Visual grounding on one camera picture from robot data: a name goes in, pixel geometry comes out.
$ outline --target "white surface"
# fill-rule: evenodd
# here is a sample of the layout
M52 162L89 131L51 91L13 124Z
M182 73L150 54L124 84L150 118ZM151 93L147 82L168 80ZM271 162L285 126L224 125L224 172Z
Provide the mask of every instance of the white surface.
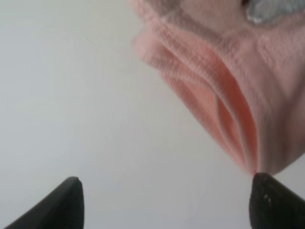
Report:
M0 1L0 228L68 176L86 229L250 228L251 178L134 56L140 27L124 0ZM305 196L302 163L278 178Z

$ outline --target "pink cloth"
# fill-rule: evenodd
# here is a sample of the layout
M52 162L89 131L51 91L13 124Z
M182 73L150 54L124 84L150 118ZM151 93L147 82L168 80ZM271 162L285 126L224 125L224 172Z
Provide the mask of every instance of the pink cloth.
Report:
M131 0L137 53L248 173L305 150L304 12L257 26L241 0Z

